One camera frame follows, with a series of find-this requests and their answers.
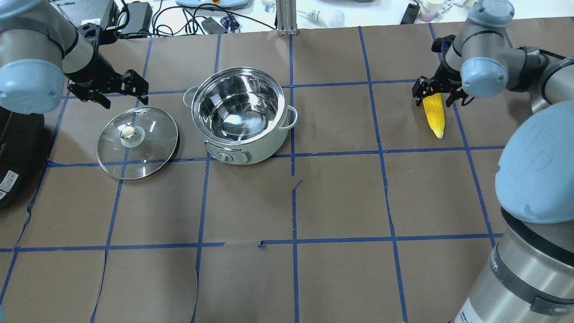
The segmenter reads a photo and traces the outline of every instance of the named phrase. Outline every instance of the pot handle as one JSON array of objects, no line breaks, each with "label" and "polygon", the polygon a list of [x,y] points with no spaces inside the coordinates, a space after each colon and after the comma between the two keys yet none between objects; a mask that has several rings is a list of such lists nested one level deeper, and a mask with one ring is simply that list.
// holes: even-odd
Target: pot handle
[{"label": "pot handle", "polygon": [[199,86],[194,86],[194,87],[190,87],[184,94],[183,94],[183,104],[185,104],[186,107],[191,109],[191,106],[189,104],[187,104],[188,101],[188,97],[191,93],[195,93],[197,90],[199,89]]},{"label": "pot handle", "polygon": [[295,126],[295,124],[297,123],[297,120],[299,119],[299,113],[297,112],[297,110],[294,107],[288,105],[287,110],[292,111],[295,115],[295,118],[293,119],[293,122],[291,122],[290,125],[279,127],[279,130],[289,130],[289,129],[293,128]]}]

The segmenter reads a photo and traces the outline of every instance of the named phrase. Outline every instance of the pot lid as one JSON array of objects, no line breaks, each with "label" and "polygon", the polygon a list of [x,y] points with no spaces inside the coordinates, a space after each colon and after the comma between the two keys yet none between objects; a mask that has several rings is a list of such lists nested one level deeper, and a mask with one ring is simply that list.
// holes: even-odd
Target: pot lid
[{"label": "pot lid", "polygon": [[172,157],[178,138],[177,125],[167,112],[136,107],[106,125],[98,141],[98,163],[115,178],[144,178]]}]

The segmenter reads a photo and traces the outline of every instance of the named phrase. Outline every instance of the yellow corn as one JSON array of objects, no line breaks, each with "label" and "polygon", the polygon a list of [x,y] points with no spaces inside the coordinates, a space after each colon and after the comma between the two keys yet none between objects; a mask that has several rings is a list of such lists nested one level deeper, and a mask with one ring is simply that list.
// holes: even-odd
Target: yellow corn
[{"label": "yellow corn", "polygon": [[444,135],[444,105],[440,93],[431,95],[422,99],[422,105],[425,108],[426,120],[430,128],[439,139]]}]

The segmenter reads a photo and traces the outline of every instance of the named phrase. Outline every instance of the blue joint cap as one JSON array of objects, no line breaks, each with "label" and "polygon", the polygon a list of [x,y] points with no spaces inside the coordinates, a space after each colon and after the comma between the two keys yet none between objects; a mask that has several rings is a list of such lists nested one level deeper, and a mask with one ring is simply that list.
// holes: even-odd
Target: blue joint cap
[{"label": "blue joint cap", "polygon": [[510,25],[514,6],[508,0],[479,0],[468,14],[468,19],[487,27],[502,29]]},{"label": "blue joint cap", "polygon": [[42,0],[1,0],[0,1],[0,21],[10,17],[16,17],[35,6],[39,5]]},{"label": "blue joint cap", "polygon": [[476,98],[493,97],[506,88],[508,72],[498,61],[474,57],[460,67],[463,90]]},{"label": "blue joint cap", "polygon": [[510,138],[495,187],[501,206],[538,224],[574,220],[574,101],[557,103],[524,122]]},{"label": "blue joint cap", "polygon": [[45,60],[23,59],[0,68],[0,106],[16,113],[42,114],[60,105],[64,75]]}]

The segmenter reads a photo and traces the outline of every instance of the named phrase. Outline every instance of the white pot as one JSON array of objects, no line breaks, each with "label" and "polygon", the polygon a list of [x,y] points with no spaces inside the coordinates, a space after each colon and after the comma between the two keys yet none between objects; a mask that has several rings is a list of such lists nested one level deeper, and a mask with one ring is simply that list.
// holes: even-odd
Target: white pot
[{"label": "white pot", "polygon": [[[279,83],[249,67],[212,75],[186,91],[183,101],[205,137],[207,151],[228,164],[250,165],[271,157],[298,119],[297,110],[285,104]],[[289,122],[289,111],[294,113],[293,122]]]}]

